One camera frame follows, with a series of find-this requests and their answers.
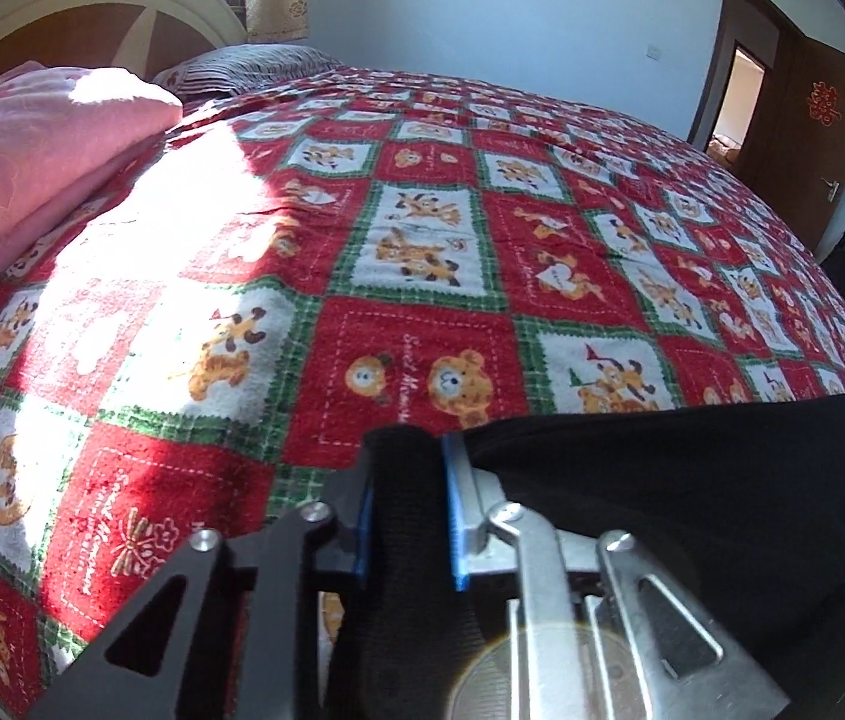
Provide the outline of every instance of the bed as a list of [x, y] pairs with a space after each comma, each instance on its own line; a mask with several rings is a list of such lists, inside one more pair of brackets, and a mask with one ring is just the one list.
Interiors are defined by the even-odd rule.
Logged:
[[648, 124], [351, 68], [190, 104], [0, 275], [0, 715], [373, 427], [841, 392], [812, 255]]

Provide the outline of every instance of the door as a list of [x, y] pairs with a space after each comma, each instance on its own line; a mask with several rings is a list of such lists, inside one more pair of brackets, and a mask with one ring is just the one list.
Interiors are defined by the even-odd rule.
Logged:
[[759, 158], [739, 178], [814, 250], [845, 186], [845, 54], [807, 37], [793, 48], [774, 114], [756, 111], [748, 131]]

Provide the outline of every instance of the bed in another room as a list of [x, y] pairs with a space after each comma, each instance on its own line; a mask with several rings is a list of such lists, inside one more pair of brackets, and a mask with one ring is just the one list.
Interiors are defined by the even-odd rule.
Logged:
[[158, 68], [184, 111], [0, 269], [6, 716], [189, 533], [317, 496], [371, 428], [845, 392], [843, 300], [687, 143], [257, 51]]

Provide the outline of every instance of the bed headboard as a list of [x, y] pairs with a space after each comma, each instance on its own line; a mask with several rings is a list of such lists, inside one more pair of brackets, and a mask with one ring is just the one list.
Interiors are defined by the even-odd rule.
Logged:
[[225, 0], [0, 0], [0, 74], [47, 67], [124, 67], [151, 79], [208, 50], [246, 42]]

